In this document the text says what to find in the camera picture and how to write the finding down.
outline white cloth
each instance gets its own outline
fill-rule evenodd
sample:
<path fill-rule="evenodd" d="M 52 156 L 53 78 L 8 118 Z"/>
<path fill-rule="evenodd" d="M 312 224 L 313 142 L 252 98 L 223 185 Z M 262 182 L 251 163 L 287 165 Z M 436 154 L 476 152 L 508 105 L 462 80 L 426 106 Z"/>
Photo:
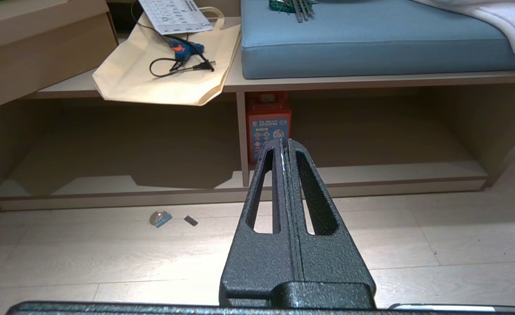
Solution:
<path fill-rule="evenodd" d="M 515 0 L 413 0 L 473 16 L 494 25 L 508 38 L 515 53 Z"/>

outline seat cushion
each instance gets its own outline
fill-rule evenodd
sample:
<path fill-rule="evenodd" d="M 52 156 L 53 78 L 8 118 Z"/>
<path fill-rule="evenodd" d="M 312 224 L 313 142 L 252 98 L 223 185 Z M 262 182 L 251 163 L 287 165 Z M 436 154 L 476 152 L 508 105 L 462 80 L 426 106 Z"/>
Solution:
<path fill-rule="evenodd" d="M 244 77 L 288 78 L 515 70 L 504 34 L 411 0 L 319 0 L 313 20 L 242 0 Z"/>

